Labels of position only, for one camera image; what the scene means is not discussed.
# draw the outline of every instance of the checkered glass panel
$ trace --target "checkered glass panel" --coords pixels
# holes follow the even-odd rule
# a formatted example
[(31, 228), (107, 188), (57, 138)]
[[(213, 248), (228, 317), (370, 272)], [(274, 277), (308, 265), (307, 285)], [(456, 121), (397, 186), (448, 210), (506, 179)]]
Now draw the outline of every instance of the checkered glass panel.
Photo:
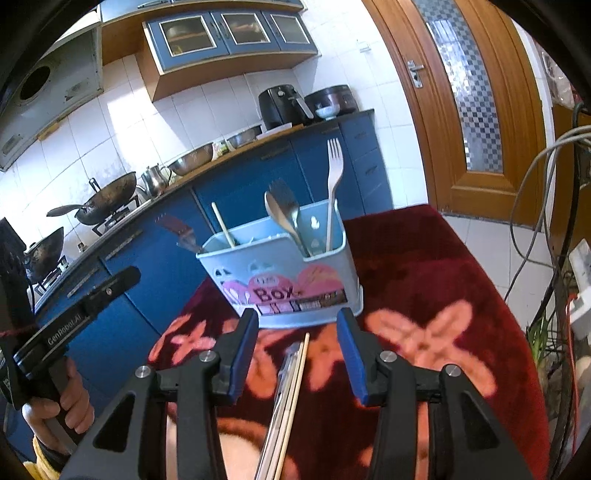
[(452, 84), (462, 123), (466, 167), (503, 172), (501, 135), (491, 83), (472, 32), (454, 0), (413, 0)]

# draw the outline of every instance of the glass panel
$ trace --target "glass panel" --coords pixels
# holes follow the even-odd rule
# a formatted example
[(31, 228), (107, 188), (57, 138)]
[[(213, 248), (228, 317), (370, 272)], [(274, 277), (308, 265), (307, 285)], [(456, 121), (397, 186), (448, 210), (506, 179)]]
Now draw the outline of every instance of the glass panel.
[(249, 43), (269, 43), (257, 15), (255, 14), (222, 14), (236, 45)]
[(306, 37), (304, 30), (297, 17), (287, 17), (286, 15), (271, 15), (279, 33), (285, 43), (304, 43), (309, 44), (310, 40)]
[(443, 60), (462, 123), (466, 168), (503, 172), (501, 134), (484, 61), (454, 0), (413, 0)]
[(160, 28), (173, 57), (216, 47), (200, 15), (161, 22)]

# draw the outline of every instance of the black wristband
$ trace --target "black wristband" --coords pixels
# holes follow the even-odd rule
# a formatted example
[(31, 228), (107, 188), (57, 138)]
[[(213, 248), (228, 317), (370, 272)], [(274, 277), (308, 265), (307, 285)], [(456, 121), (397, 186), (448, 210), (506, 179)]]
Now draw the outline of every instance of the black wristband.
[(70, 455), (64, 455), (63, 453), (51, 450), (50, 448), (43, 445), (41, 441), (38, 443), (41, 451), (43, 452), (43, 456), (51, 465), (51, 468), (53, 468), (56, 472), (61, 472), (66, 466), (66, 462), (70, 459)]

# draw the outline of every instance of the white bowl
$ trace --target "white bowl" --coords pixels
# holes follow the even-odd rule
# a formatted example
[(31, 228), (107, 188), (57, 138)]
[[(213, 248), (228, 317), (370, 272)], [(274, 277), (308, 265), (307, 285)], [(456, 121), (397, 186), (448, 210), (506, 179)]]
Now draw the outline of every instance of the white bowl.
[(336, 118), (336, 116), (339, 114), (339, 112), (340, 112), (339, 105), (330, 105), (330, 106), (325, 106), (323, 108), (319, 108), (316, 111), (316, 115), (318, 115), (320, 118), (323, 118), (324, 120), (332, 120), (332, 119)]

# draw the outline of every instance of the utensil holder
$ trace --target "utensil holder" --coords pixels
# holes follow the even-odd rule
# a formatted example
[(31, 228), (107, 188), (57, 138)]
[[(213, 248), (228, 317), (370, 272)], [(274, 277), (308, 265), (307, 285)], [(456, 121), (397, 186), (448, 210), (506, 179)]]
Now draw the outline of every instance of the utensil holder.
[(293, 238), (270, 217), (232, 228), (203, 245), (197, 259), (238, 315), (259, 314), (261, 328), (300, 328), (334, 322), (341, 308), (363, 310), (353, 256), (338, 207), (332, 249), (326, 252), (328, 201), (301, 208), (298, 229), (312, 256), (303, 257)]

